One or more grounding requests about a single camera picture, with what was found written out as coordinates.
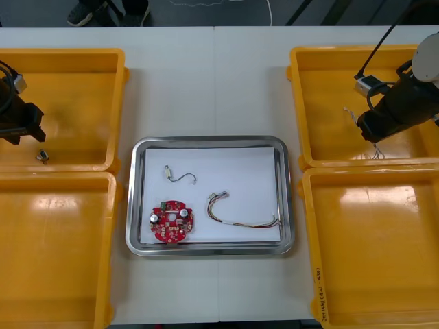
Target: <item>yellow tray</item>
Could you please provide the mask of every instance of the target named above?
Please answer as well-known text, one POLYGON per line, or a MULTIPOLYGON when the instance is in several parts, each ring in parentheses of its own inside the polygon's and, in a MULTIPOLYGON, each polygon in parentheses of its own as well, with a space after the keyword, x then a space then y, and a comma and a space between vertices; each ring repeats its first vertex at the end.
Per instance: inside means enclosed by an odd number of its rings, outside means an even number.
MULTIPOLYGON (((300 167, 347 167, 439 163, 439 128, 428 121, 381 141, 385 160, 371 160, 375 149, 361 136, 346 106, 357 116, 368 110, 354 91, 353 76, 373 47, 299 47, 291 52, 292 81, 302 143, 300 167)), ((396 81, 396 68, 409 60, 415 45, 382 46, 366 74, 396 81)))
POLYGON ((43 112, 46 141, 0 140, 0 172, 119 170, 117 145, 128 70, 120 49, 0 49, 23 74, 26 102, 43 112), (47 165, 35 157, 44 149, 47 165))
POLYGON ((324 328, 439 326, 439 169, 307 170, 314 317, 324 328))
POLYGON ((0 174, 0 328, 110 324, 110 173, 0 174))

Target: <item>wire harness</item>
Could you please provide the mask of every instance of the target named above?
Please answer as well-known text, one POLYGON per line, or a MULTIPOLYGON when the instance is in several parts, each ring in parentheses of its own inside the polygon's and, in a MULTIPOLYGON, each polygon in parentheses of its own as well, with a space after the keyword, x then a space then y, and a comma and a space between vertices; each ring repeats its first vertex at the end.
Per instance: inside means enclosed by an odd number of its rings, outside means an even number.
POLYGON ((207 214, 214 221, 217 221, 219 223, 223 223, 226 225, 241 226, 243 228, 272 228, 280 223, 280 221, 274 215, 273 215, 273 220, 271 222, 264 223, 264 224, 257 224, 257 225, 244 224, 244 223, 234 223, 232 221, 223 221, 222 219, 219 219, 212 212, 213 205, 215 204, 216 201, 218 201, 220 199, 225 199, 229 196, 230 196, 230 194, 228 194, 227 191, 223 191, 220 194, 212 193, 211 195, 209 195, 209 203, 207 205, 207 214))

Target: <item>white paper sheet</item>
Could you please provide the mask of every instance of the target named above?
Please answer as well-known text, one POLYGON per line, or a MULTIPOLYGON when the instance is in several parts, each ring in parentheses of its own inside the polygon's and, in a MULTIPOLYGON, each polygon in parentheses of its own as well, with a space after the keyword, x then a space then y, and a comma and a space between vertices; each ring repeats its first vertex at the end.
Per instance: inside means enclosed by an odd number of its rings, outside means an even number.
POLYGON ((278 226, 230 226, 214 221, 206 212, 210 194, 228 191, 230 197, 213 207, 218 218, 259 224, 278 216, 274 149, 148 149, 145 157, 142 243, 158 242, 150 230, 149 218, 152 209, 167 200, 184 202, 193 210, 194 229, 185 242, 280 241, 278 226), (191 176, 170 182, 165 176, 165 165, 171 168, 173 178, 190 172, 197 176, 197 183, 193 184, 191 176))

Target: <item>white table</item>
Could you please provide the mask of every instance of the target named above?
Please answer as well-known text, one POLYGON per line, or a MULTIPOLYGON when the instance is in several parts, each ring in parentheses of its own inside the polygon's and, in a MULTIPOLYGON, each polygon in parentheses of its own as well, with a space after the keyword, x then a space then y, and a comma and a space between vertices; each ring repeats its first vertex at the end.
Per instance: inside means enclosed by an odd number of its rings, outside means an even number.
MULTIPOLYGON (((385 27, 162 27, 0 29, 2 47, 118 47, 126 53, 119 156, 145 136, 272 134, 301 177, 289 51, 298 45, 375 44, 385 27)), ((438 27, 398 27, 387 43, 418 43, 438 27)), ((277 257, 141 258, 125 245, 120 208, 113 252, 114 324, 311 318, 302 202, 296 242, 277 257)))

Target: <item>red circuit board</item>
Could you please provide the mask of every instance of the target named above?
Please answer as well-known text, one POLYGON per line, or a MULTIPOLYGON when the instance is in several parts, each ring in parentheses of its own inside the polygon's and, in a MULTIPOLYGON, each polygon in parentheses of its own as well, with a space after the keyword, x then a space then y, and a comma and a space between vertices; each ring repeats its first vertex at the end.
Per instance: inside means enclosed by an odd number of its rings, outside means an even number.
POLYGON ((192 209, 186 208, 186 204, 179 201, 161 202, 160 208, 152 209, 151 216, 156 215, 158 221, 150 221, 151 231, 155 232, 159 241, 166 243, 177 243, 186 237, 186 234, 193 229, 192 209), (181 210, 187 211, 187 216, 183 217, 181 210))

